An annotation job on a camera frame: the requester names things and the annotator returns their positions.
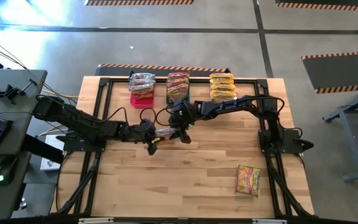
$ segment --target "wooden table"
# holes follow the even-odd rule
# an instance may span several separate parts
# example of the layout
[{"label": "wooden table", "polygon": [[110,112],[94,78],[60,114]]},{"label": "wooden table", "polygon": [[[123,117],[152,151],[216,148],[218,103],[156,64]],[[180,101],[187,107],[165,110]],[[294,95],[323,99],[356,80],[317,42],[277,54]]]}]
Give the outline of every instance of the wooden table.
[{"label": "wooden table", "polygon": [[[84,77],[77,106],[79,110],[93,113],[99,79],[100,77]],[[284,127],[293,127],[283,79],[267,80],[270,94],[285,101],[285,107],[280,113],[281,123]],[[129,123],[138,124],[140,110],[134,109],[129,103],[127,86],[127,83],[114,84],[109,111],[111,114],[124,106]],[[249,85],[238,84],[236,87],[238,96],[254,95],[254,89]],[[209,101],[208,84],[192,83],[190,90],[191,101]],[[156,84],[154,101],[156,111],[166,107],[163,83]],[[144,117],[152,119],[151,111],[148,112],[145,111]],[[124,120],[123,113],[115,115],[113,120]],[[162,113],[158,120],[168,123],[168,114]],[[218,116],[211,121],[198,121],[188,131],[191,144],[183,144],[179,139],[161,142],[154,156],[147,154],[143,144],[108,142],[99,167],[92,216],[274,217],[265,158],[259,148],[258,130],[259,120],[248,112],[240,111]],[[78,185],[83,157],[84,152],[75,152],[62,167],[59,207]],[[300,159],[284,154],[283,164],[289,189],[302,206],[313,213]],[[258,198],[235,193],[238,165],[261,168]],[[82,207],[85,206],[87,195],[88,189],[85,189]],[[281,190],[278,190],[278,197],[280,208],[284,211]]]}]

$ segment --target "desk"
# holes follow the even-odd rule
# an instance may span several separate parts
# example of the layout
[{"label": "desk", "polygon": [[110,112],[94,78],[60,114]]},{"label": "desk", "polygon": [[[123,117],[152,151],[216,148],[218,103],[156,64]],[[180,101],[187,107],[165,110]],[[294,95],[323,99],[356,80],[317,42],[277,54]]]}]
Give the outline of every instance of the desk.
[{"label": "desk", "polygon": [[[0,69],[0,89],[2,91],[5,90],[8,84],[21,89],[28,84],[29,78],[38,83],[38,86],[32,85],[26,89],[26,96],[15,98],[16,105],[11,104],[6,99],[0,98],[0,112],[31,112],[36,104],[35,95],[41,92],[46,76],[47,72],[45,70]],[[21,196],[23,179],[31,157],[31,153],[21,152],[21,147],[32,115],[26,113],[5,113],[1,114],[1,117],[13,121],[13,124],[3,142],[0,143],[0,163],[6,157],[6,154],[17,154],[19,158],[13,182],[8,186],[0,186],[0,219],[3,219],[11,217]]]},{"label": "desk", "polygon": [[[100,77],[84,77],[77,108],[92,114]],[[286,105],[280,120],[293,127],[291,110],[283,79],[267,79],[272,96]],[[129,103],[127,83],[115,83],[110,114],[124,106],[130,124],[139,123],[140,110]],[[236,85],[237,94],[254,95],[245,84]],[[154,109],[164,108],[165,84],[155,86]],[[209,85],[192,83],[190,99],[209,100]],[[145,118],[152,118],[145,111]],[[114,120],[124,120],[118,113]],[[158,120],[167,123],[168,114]],[[199,121],[188,131],[191,144],[180,140],[161,142],[154,156],[143,144],[108,142],[103,152],[94,195],[92,217],[200,217],[255,218],[273,217],[272,199],[265,157],[261,154],[257,132],[259,120],[250,113],[224,114],[212,121]],[[75,190],[80,179],[84,152],[74,152],[64,163],[59,183],[59,207]],[[238,165],[262,170],[259,198],[235,194]],[[304,168],[299,158],[284,154],[283,164],[288,188],[304,208],[313,213]],[[85,189],[83,201],[88,190]],[[280,208],[282,194],[278,190]]]}]

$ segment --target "gray floor tile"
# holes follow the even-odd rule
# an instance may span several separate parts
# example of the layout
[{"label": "gray floor tile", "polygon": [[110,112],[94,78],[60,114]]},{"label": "gray floor tile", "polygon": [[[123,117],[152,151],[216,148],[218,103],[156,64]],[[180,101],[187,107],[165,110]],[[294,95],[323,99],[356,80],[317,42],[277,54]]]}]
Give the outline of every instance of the gray floor tile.
[{"label": "gray floor tile", "polygon": [[358,221],[358,181],[345,184],[341,179],[343,174],[355,171],[342,125],[338,120],[327,124],[321,119],[357,93],[316,94],[300,58],[356,51],[358,36],[268,35],[267,44],[273,73],[284,78],[295,126],[303,129],[304,139],[315,143],[304,156],[315,213]]},{"label": "gray floor tile", "polygon": [[254,15],[252,0],[197,0],[182,6],[84,6],[84,1],[78,0],[0,0],[3,24],[256,28]]},{"label": "gray floor tile", "polygon": [[265,29],[358,30],[358,11],[277,7],[272,0],[259,4]]}]

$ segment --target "yellow and black striped tape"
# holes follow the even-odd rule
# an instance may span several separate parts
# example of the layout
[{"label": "yellow and black striped tape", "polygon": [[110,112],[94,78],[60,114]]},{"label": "yellow and black striped tape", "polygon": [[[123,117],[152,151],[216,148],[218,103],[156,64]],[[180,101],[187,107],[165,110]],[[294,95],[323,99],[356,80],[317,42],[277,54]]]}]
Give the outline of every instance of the yellow and black striped tape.
[{"label": "yellow and black striped tape", "polygon": [[331,10],[347,10],[358,11],[358,6],[341,6],[341,5],[329,5],[329,4],[307,4],[307,3],[289,3],[281,2],[276,3],[278,7],[294,7],[302,9],[331,9]]},{"label": "yellow and black striped tape", "polygon": [[322,54],[322,55],[304,55],[302,60],[310,58],[321,58],[321,57],[340,57],[340,56],[352,56],[358,55],[358,52],[349,52],[349,53],[335,53],[335,54]]},{"label": "yellow and black striped tape", "polygon": [[342,92],[347,92],[347,91],[358,91],[358,85],[337,86],[337,87],[315,89],[315,92],[318,93],[318,94],[322,94],[322,93],[342,93]]},{"label": "yellow and black striped tape", "polygon": [[194,0],[87,0],[86,6],[149,6],[192,4]]},{"label": "yellow and black striped tape", "polygon": [[204,71],[204,72],[224,72],[225,68],[193,68],[177,66],[153,66],[153,65],[121,65],[121,64],[100,64],[99,67],[111,68],[144,68],[144,69],[162,69],[162,70],[183,70],[183,71]]}]

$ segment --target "food package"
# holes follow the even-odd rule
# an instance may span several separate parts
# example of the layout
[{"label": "food package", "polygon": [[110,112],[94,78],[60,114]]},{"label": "food package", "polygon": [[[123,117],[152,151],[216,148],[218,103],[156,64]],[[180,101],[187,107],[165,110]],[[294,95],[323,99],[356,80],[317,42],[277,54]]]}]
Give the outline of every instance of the food package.
[{"label": "food package", "polygon": [[181,84],[167,89],[167,96],[169,103],[173,103],[176,100],[184,100],[187,97],[189,85]]},{"label": "food package", "polygon": [[235,100],[237,98],[236,93],[231,91],[211,91],[211,99],[213,102],[222,102],[227,100]]},{"label": "food package", "polygon": [[155,131],[156,138],[169,138],[173,133],[175,133],[175,128],[164,128]]},{"label": "food package", "polygon": [[189,79],[190,72],[173,72],[168,74],[167,80]]},{"label": "food package", "polygon": [[259,177],[260,169],[248,166],[239,166],[236,192],[258,197]]},{"label": "food package", "polygon": [[231,74],[231,73],[214,73],[214,74],[209,75],[209,79],[214,79],[214,78],[222,78],[222,79],[232,80],[233,74]]},{"label": "food package", "polygon": [[134,95],[150,93],[154,90],[154,83],[148,83],[143,85],[130,85],[128,87],[128,90]]},{"label": "food package", "polygon": [[181,78],[181,79],[177,79],[177,80],[167,80],[167,88],[171,88],[174,86],[178,86],[181,84],[189,84],[189,79],[188,78]]},{"label": "food package", "polygon": [[129,80],[129,83],[132,85],[143,85],[143,84],[150,84],[155,83],[155,80],[152,78],[142,78],[142,79],[131,79]]},{"label": "food package", "polygon": [[155,79],[155,75],[151,73],[134,73],[131,76],[131,80],[138,80],[138,79]]},{"label": "food package", "polygon": [[217,84],[233,85],[234,84],[233,79],[227,79],[227,78],[213,78],[213,79],[209,80],[209,82],[211,82],[212,85],[217,85]]},{"label": "food package", "polygon": [[211,85],[211,90],[214,91],[235,91],[236,86],[235,85],[226,85],[226,84],[217,84],[217,85]]}]

